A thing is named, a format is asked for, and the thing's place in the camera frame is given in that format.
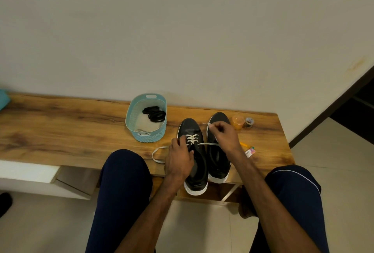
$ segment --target floor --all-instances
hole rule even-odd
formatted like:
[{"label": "floor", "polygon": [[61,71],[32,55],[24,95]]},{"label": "floor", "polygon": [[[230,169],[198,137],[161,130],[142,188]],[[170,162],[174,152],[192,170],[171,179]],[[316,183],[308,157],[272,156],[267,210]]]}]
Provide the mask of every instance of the floor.
[{"label": "floor", "polygon": [[[374,145],[328,118],[292,149],[322,186],[330,252],[374,248]],[[0,219],[1,252],[84,252],[96,196],[90,201],[12,193]],[[257,218],[236,207],[173,201],[157,252],[248,252]]]}]

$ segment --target person's right arm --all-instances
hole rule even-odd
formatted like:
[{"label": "person's right arm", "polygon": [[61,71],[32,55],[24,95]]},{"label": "person's right arm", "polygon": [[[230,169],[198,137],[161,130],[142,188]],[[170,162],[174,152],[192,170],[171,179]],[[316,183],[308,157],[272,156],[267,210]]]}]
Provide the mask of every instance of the person's right arm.
[{"label": "person's right arm", "polygon": [[272,253],[320,253],[313,240],[278,200],[240,146],[235,129],[223,121],[209,124],[227,158],[238,171],[253,202]]}]

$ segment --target person's left arm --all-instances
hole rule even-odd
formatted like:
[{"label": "person's left arm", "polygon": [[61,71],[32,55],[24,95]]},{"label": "person's left arm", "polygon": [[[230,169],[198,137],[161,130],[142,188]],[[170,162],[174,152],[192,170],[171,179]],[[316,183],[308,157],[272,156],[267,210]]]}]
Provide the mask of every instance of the person's left arm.
[{"label": "person's left arm", "polygon": [[165,159],[165,178],[144,212],[126,234],[115,253],[154,252],[162,224],[176,192],[190,175],[193,151],[188,153],[186,138],[172,139]]}]

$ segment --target orange container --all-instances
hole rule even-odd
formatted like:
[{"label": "orange container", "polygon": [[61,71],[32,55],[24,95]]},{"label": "orange container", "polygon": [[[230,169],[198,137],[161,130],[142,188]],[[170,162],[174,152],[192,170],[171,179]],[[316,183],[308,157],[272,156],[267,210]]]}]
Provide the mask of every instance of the orange container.
[{"label": "orange container", "polygon": [[243,116],[240,115],[233,115],[231,117],[231,125],[235,128],[235,130],[240,130],[244,125],[245,119]]}]

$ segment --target black shoelace bundle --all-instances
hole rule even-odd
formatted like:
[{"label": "black shoelace bundle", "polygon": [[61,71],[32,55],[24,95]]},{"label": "black shoelace bundle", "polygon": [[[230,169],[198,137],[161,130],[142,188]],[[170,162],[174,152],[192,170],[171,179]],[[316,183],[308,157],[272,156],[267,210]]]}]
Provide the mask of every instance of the black shoelace bundle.
[{"label": "black shoelace bundle", "polygon": [[143,109],[143,114],[148,114],[151,122],[162,122],[165,120],[166,112],[160,110],[158,106],[150,106]]}]

